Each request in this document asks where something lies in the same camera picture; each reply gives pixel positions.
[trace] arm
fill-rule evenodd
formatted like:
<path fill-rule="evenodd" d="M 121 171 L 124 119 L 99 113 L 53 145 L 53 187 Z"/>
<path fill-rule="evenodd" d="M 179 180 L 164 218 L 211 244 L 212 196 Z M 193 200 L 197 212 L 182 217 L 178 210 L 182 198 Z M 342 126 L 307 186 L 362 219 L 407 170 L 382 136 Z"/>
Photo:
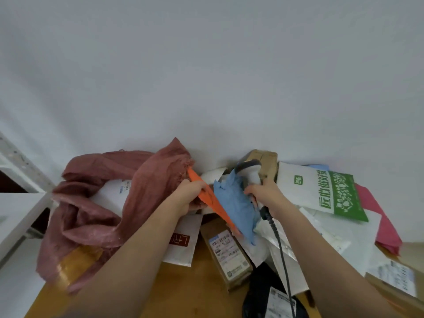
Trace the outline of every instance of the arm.
<path fill-rule="evenodd" d="M 283 226 L 306 282 L 323 317 L 385 317 L 398 315 L 387 301 L 315 230 L 272 180 L 250 185 Z"/>
<path fill-rule="evenodd" d="M 204 185 L 184 180 L 78 293 L 70 317 L 140 317 L 178 219 Z"/>

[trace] black plastic bag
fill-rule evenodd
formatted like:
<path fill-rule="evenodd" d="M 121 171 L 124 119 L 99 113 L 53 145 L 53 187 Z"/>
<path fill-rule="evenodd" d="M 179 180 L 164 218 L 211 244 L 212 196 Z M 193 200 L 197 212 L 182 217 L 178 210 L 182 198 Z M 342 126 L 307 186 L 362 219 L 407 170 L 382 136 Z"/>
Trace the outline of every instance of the black plastic bag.
<path fill-rule="evenodd" d="M 249 291 L 242 307 L 243 318 L 265 318 L 271 287 L 286 294 L 280 277 L 266 263 L 262 263 L 253 270 L 250 276 Z M 296 318 L 309 318 L 305 307 L 300 303 L 299 299 L 296 297 L 293 297 L 293 299 L 296 300 Z"/>

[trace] orange plastic bag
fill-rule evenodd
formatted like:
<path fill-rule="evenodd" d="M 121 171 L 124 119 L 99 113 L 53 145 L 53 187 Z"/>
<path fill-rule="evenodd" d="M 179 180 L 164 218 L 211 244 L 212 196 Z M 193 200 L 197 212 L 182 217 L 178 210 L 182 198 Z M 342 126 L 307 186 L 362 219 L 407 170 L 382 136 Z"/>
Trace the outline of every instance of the orange plastic bag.
<path fill-rule="evenodd" d="M 193 171 L 191 167 L 187 169 L 187 174 L 191 181 L 203 181 L 202 178 L 197 175 L 197 173 Z M 211 207 L 216 214 L 218 214 L 222 219 L 224 219 L 231 230 L 233 230 L 235 233 L 240 234 L 239 230 L 234 225 L 233 221 L 231 221 L 227 212 L 225 212 L 224 208 L 219 203 L 218 199 L 216 198 L 213 190 L 209 187 L 209 185 L 207 185 L 206 188 L 200 192 L 199 198 L 203 203 Z"/>

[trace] green printed bag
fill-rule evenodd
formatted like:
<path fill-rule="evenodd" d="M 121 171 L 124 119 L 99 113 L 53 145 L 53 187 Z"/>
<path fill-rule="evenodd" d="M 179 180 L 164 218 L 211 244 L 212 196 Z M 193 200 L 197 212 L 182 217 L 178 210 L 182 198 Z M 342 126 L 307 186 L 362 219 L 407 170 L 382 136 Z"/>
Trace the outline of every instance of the green printed bag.
<path fill-rule="evenodd" d="M 295 205 L 368 222 L 352 175 L 278 162 L 277 186 Z"/>

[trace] black cable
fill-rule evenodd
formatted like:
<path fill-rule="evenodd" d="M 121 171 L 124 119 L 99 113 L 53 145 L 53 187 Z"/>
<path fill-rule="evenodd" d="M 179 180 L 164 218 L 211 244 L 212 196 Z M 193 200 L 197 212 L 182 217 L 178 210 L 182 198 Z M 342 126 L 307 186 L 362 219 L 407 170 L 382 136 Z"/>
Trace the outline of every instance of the black cable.
<path fill-rule="evenodd" d="M 287 267 L 286 267 L 286 262 L 284 261 L 283 248 L 281 246 L 280 236 L 278 235 L 278 230 L 277 230 L 277 227 L 275 226 L 275 223 L 274 223 L 274 220 L 273 220 L 271 214 L 268 213 L 266 217 L 267 217 L 267 220 L 269 222 L 269 225 L 271 225 L 272 231 L 274 231 L 275 237 L 277 238 L 278 245 L 280 247 L 281 261 L 283 262 L 284 273 L 286 275 L 286 281 L 287 281 L 287 294 L 289 296 L 289 302 L 290 302 L 290 308 L 292 310 L 292 315 L 293 315 L 293 318 L 295 318 L 296 315 L 294 314 L 293 301 L 292 301 L 292 296 L 291 296 L 291 291 L 290 291 L 289 275 L 287 274 Z"/>

